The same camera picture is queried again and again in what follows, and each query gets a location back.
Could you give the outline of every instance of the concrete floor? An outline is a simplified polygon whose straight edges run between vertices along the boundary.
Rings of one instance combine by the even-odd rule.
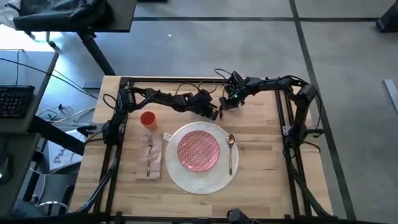
[[[136,16],[292,17],[289,0],[169,1],[139,4]],[[394,2],[296,0],[296,5],[300,17],[379,17]],[[374,22],[301,25],[356,216],[359,220],[397,223],[394,130],[398,114],[381,82],[385,78],[398,81],[398,34],[380,34]],[[18,38],[10,40],[7,47],[51,50],[43,43],[43,33],[35,34],[38,43],[34,43],[23,33],[0,28]],[[59,72],[81,85],[102,79],[102,71],[76,34],[54,32],[52,40],[61,49],[56,67]],[[244,76],[296,75],[309,80],[293,22],[137,21],[128,34],[98,34],[96,41],[119,75],[208,77],[214,76],[214,68],[221,67]],[[95,105],[93,99],[52,80],[40,110],[59,103],[75,111]],[[316,110],[312,113],[317,118]],[[333,210],[344,218],[324,138],[321,144]],[[63,178],[54,178],[60,180],[47,185],[45,199],[61,198],[58,183]]]

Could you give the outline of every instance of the keyboard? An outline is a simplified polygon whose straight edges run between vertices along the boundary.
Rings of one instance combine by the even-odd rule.
[[[0,85],[0,119],[23,119],[34,90],[34,86]]]

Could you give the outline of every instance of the red cup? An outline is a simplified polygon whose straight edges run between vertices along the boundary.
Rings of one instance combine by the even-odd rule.
[[[143,112],[139,117],[139,120],[149,131],[155,131],[157,129],[156,116],[153,112]]]

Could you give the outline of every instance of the spoon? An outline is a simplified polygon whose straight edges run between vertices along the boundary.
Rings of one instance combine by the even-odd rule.
[[[232,146],[235,144],[235,136],[233,134],[230,134],[226,138],[226,142],[229,146],[229,174],[232,175]]]

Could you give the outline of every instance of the silver fork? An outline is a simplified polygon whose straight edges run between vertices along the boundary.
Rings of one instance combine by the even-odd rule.
[[[147,177],[149,177],[150,174],[150,152],[152,150],[152,147],[154,146],[154,140],[152,138],[152,135],[148,135],[148,148],[149,148],[149,152],[148,152],[148,163],[147,163]]]

